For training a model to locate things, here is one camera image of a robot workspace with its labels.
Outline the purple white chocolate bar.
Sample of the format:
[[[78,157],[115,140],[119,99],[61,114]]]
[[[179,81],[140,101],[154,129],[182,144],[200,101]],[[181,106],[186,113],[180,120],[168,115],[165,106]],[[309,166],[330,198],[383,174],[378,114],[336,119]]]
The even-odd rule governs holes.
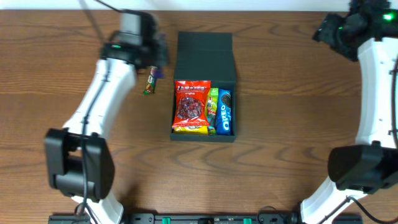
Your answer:
[[[167,40],[164,33],[159,35],[158,45],[156,77],[163,78],[163,68],[168,65]]]

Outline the red green candy bar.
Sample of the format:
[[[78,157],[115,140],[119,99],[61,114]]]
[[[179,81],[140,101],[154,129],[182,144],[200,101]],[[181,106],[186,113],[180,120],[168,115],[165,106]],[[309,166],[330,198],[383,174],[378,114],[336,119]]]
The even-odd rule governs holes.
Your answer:
[[[147,75],[146,87],[143,91],[144,95],[153,95],[155,93],[155,87],[157,82],[158,68],[155,66],[147,67],[145,73]]]

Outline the red Hacks candy bag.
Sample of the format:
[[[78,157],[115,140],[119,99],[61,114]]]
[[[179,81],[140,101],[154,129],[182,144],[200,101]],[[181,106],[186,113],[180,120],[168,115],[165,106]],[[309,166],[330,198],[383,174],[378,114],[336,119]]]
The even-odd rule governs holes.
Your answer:
[[[175,81],[175,117],[172,127],[208,126],[205,108],[211,82]]]

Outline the Haribo gummy bag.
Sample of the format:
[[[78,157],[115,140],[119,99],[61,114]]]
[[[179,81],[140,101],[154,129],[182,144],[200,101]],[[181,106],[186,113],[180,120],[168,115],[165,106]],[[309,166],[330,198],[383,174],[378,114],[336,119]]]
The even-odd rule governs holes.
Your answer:
[[[213,136],[216,134],[216,114],[218,107],[218,88],[211,88],[208,92],[207,102],[206,102],[206,118],[209,123],[208,134]]]

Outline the yellow Hacks candy bag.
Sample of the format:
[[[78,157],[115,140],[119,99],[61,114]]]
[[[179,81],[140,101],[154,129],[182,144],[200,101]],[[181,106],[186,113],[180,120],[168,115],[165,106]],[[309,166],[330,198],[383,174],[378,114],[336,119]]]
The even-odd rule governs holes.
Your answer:
[[[196,134],[196,135],[208,135],[207,126],[179,126],[173,128],[176,134]]]

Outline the blue Oreo cookie pack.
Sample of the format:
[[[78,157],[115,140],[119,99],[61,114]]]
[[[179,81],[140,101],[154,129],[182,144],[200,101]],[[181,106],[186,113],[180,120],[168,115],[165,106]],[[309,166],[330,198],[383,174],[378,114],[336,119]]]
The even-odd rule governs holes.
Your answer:
[[[216,134],[232,135],[232,112],[231,92],[229,90],[218,90],[218,107],[216,114]]]

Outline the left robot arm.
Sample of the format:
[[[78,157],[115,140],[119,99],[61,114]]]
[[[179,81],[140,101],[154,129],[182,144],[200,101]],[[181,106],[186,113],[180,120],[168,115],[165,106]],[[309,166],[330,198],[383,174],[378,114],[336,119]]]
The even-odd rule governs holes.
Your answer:
[[[168,63],[164,34],[137,45],[108,42],[80,105],[60,129],[44,138],[49,185],[77,202],[70,223],[120,223],[124,207],[112,191],[115,166],[107,139],[139,70]]]

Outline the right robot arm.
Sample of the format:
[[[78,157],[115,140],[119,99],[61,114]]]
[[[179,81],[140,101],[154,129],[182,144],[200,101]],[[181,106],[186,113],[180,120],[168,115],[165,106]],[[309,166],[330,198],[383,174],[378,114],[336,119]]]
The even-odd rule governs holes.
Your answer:
[[[328,14],[313,39],[361,67],[354,145],[334,148],[328,177],[300,204],[302,223],[332,223],[351,203],[397,183],[397,10],[362,5]]]

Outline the dark green open box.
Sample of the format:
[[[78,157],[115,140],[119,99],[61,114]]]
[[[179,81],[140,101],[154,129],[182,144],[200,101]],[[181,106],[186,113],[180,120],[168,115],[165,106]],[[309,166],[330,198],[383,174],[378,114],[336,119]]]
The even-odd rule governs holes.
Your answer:
[[[177,59],[173,81],[208,80],[213,88],[231,92],[231,134],[205,136],[175,134],[173,141],[234,142],[236,139],[236,66],[233,55],[233,36],[220,32],[179,32]]]

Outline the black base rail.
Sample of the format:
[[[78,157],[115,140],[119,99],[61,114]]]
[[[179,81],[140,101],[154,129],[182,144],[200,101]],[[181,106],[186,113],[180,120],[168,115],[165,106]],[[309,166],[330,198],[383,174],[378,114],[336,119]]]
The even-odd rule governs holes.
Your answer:
[[[67,223],[95,223],[89,221],[88,216],[77,219],[72,215],[51,215],[49,224]],[[302,223],[298,216],[288,213],[276,214],[276,212],[256,215],[156,215],[152,213],[132,213],[123,215],[122,224],[288,224]],[[362,224],[363,219],[359,215],[339,215],[333,224]]]

